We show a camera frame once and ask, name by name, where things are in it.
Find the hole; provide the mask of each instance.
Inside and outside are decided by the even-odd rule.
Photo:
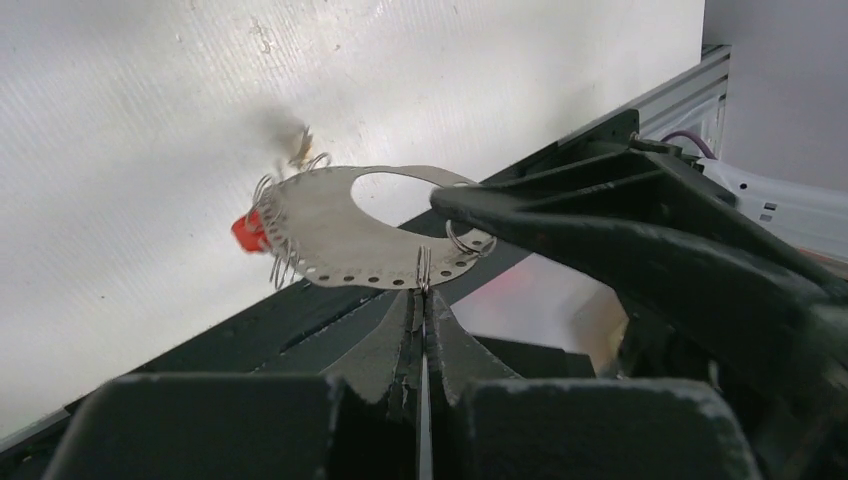
[[[372,218],[396,227],[430,209],[430,193],[438,185],[393,173],[357,178],[350,189],[353,203]]]

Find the white panel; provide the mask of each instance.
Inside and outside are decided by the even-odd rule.
[[[848,2],[708,0],[733,46],[722,155],[756,175],[848,192]]]
[[[271,294],[268,259],[229,234],[279,154],[268,115],[311,123],[339,163],[479,180],[697,64],[702,15],[0,0],[0,438]]]

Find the metal plate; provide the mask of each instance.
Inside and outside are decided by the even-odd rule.
[[[350,191],[357,178],[372,173],[394,173],[441,187],[474,183],[427,165],[330,167],[301,173],[269,188],[259,202],[273,253],[290,255],[297,273],[325,287],[414,288],[422,245],[432,255],[431,285],[456,278],[476,263],[477,255],[463,253],[447,238],[406,232],[362,211]],[[459,239],[476,249],[494,241],[477,230]],[[289,251],[288,242],[294,251]]]

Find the metal ring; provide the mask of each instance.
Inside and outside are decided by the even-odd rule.
[[[324,168],[329,167],[330,165],[333,164],[332,155],[330,155],[328,152],[320,153],[320,154],[316,155],[313,159],[309,160],[309,162],[307,162],[306,171],[310,172],[312,170],[315,170],[315,168],[317,168],[317,166],[318,166],[318,163],[320,163],[322,160],[326,161]]]
[[[461,251],[462,253],[465,253],[465,254],[468,254],[468,255],[478,255],[480,257],[485,257],[488,254],[490,254],[492,252],[492,250],[494,250],[495,243],[497,242],[497,239],[492,236],[492,237],[489,237],[489,238],[491,238],[491,241],[482,245],[480,248],[474,248],[474,247],[468,246],[465,243],[463,243],[462,240],[460,240],[459,236],[456,233],[454,233],[453,223],[450,220],[445,222],[445,232],[448,234],[448,238],[450,239],[451,242],[453,242],[454,246],[456,248],[458,248],[459,251]]]

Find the black frame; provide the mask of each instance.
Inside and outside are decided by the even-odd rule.
[[[639,131],[639,112],[625,110],[595,125],[584,130],[585,133],[548,145],[482,183],[518,179],[602,153],[623,151],[631,135]],[[428,210],[400,228],[445,237],[444,222]],[[529,255],[525,250],[500,242],[474,269],[440,286],[439,290],[449,303],[455,303]],[[391,300],[392,296],[381,290],[327,289],[301,280],[131,373],[318,372],[367,335],[382,319]],[[314,335],[322,331],[325,334]],[[287,355],[295,351],[297,355]],[[84,400],[85,397],[67,405],[65,410],[72,416]],[[13,471],[34,452],[55,447],[69,422],[70,417],[65,418],[0,452],[0,476]]]

